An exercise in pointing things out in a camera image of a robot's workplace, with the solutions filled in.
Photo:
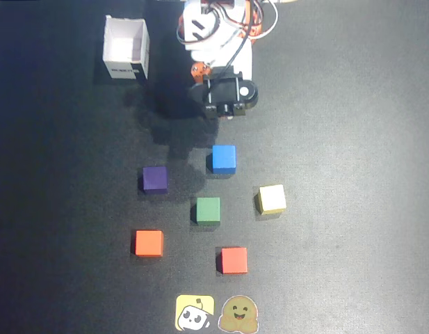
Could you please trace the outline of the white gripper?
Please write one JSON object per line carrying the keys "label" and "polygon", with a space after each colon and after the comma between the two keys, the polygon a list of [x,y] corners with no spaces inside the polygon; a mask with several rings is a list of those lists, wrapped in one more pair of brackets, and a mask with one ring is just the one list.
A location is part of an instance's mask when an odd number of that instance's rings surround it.
{"label": "white gripper", "polygon": [[[203,82],[204,76],[217,74],[224,68],[241,45],[243,39],[238,35],[220,34],[189,43],[193,59],[191,75],[196,84]],[[252,78],[252,43],[247,40],[232,61],[230,68],[234,74],[242,74],[244,79]]]}

